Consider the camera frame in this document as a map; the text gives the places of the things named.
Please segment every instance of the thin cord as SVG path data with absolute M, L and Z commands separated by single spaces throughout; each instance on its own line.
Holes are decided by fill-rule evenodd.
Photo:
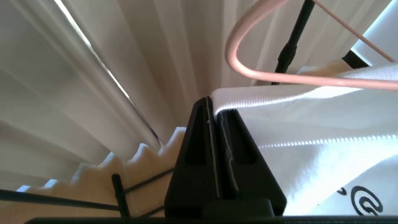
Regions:
M 362 40 L 366 45 L 368 45 L 370 48 L 375 50 L 377 53 L 379 53 L 381 56 L 383 56 L 385 59 L 387 59 L 389 62 L 396 62 L 392 57 L 390 57 L 388 54 L 384 53 L 382 50 L 377 48 L 372 42 L 368 41 L 364 36 L 362 36 L 360 33 L 356 32 L 353 28 L 351 28 L 347 23 L 342 21 L 339 17 L 334 15 L 328 8 L 326 8 L 323 4 L 321 4 L 318 0 L 312 0 L 315 2 L 316 5 L 318 5 L 321 9 L 323 9 L 327 14 L 329 14 L 332 18 L 334 18 L 340 25 L 342 25 L 345 29 L 348 29 L 352 34 L 354 34 L 357 38 Z
M 261 71 L 251 70 L 250 68 L 244 66 L 236 56 L 238 52 L 238 47 L 241 41 L 243 40 L 243 37 L 263 17 L 275 11 L 276 9 L 284 5 L 286 2 L 287 0 L 260 0 L 257 3 L 255 3 L 235 24 L 233 30 L 229 34 L 225 49 L 226 61 L 233 70 L 249 78 L 270 81 L 270 82 L 398 90 L 398 82 L 394 81 L 289 75 L 283 73 L 261 72 Z

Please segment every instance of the curtain fold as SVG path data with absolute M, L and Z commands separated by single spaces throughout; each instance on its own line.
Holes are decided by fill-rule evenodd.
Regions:
M 126 161 L 141 143 L 158 151 L 159 140 L 187 125 L 197 99 L 265 84 L 232 71 L 223 53 L 234 23 L 255 2 L 1 1 L 4 186 L 25 178 L 27 185 L 68 182 L 79 164 L 99 164 L 110 152 Z M 322 2 L 363 33 L 390 0 Z M 253 28 L 241 61 L 274 71 L 302 4 L 289 1 Z M 341 58 L 356 40 L 315 7 L 289 72 Z

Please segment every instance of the pink cable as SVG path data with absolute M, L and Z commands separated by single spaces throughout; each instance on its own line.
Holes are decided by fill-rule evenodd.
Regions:
M 255 3 L 235 24 L 226 42 L 225 57 L 228 65 L 242 75 L 270 82 L 298 83 L 318 86 L 346 86 L 355 88 L 372 88 L 398 90 L 398 82 L 382 80 L 363 80 L 354 78 L 325 78 L 307 75 L 289 75 L 284 73 L 260 72 L 244 66 L 237 58 L 238 47 L 243 37 L 263 17 L 275 11 L 287 0 L 260 0 Z

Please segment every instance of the black rod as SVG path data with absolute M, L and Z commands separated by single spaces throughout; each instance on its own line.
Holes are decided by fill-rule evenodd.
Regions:
M 289 41 L 286 43 L 285 47 L 279 54 L 278 64 L 276 66 L 276 73 L 285 73 L 292 63 L 294 56 L 296 54 L 297 43 L 300 40 L 301 34 L 307 24 L 308 18 L 311 16 L 312 9 L 315 3 L 312 0 L 305 0 L 304 4 L 300 10 L 300 14 L 294 25 L 292 34 L 290 35 Z M 272 82 L 271 85 L 279 85 L 277 82 Z
M 140 217 L 150 217 L 151 215 L 155 215 L 156 213 L 158 213 L 158 212 L 160 212 L 162 210 L 164 210 L 164 205 L 160 206 L 159 208 L 155 208 L 152 211 L 147 212 L 147 213 L 145 213 L 143 215 L 140 215 Z
M 122 218 L 130 217 L 129 207 L 127 205 L 126 196 L 123 194 L 123 185 L 119 174 L 112 175 L 112 184 L 116 200 L 118 201 L 120 216 L 122 216 Z
M 174 168 L 171 168 L 171 169 L 169 169 L 167 171 L 161 172 L 161 173 L 157 174 L 156 176 L 153 176 L 153 177 L 151 177 L 151 178 L 149 178 L 149 179 L 147 179 L 147 180 L 145 180 L 145 181 L 143 181 L 143 182 L 141 182 L 139 184 L 136 184 L 136 185 L 134 185 L 132 187 L 129 187 L 128 189 L 124 190 L 123 193 L 127 194 L 129 192 L 132 192 L 133 190 L 136 190 L 136 189 L 138 189 L 138 188 L 140 188 L 140 187 L 142 187 L 142 186 L 144 186 L 146 184 L 149 184 L 149 183 L 151 183 L 154 180 L 157 180 L 157 179 L 159 179 L 159 178 L 161 178 L 161 177 L 163 177 L 163 176 L 165 176 L 165 175 L 167 175 L 169 173 L 172 173 L 173 169 Z
M 25 192 L 15 192 L 12 190 L 0 190 L 0 200 L 9 201 L 9 202 L 39 203 L 46 205 L 63 205 L 63 206 L 81 207 L 81 208 L 97 208 L 97 209 L 115 210 L 115 211 L 119 210 L 119 207 L 116 205 L 85 202 L 80 200 L 72 200 L 72 199 L 52 197 L 46 195 L 37 195 Z

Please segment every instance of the white cloth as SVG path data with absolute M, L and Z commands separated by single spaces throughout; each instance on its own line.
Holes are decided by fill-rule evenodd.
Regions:
M 398 65 L 340 76 L 397 80 Z M 287 197 L 284 215 L 310 214 L 342 186 L 398 154 L 396 91 L 257 86 L 216 90 L 212 99 L 215 113 L 238 108 Z

